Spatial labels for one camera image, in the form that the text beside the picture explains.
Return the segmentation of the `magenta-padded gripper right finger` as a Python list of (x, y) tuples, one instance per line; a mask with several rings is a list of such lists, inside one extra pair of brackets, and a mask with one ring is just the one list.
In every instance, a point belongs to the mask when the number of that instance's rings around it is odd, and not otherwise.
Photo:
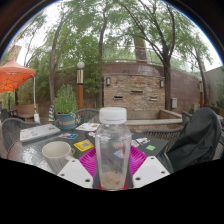
[(135, 147), (130, 150), (129, 171), (134, 188), (141, 188), (170, 174), (155, 156), (146, 156)]

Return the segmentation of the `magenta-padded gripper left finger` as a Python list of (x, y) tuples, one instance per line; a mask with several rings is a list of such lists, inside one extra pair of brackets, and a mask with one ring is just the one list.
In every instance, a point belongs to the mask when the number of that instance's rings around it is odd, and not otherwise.
[(58, 173), (58, 176), (83, 188), (92, 189), (94, 182), (93, 176), (82, 163), (70, 155), (67, 155), (65, 160), (66, 165)]

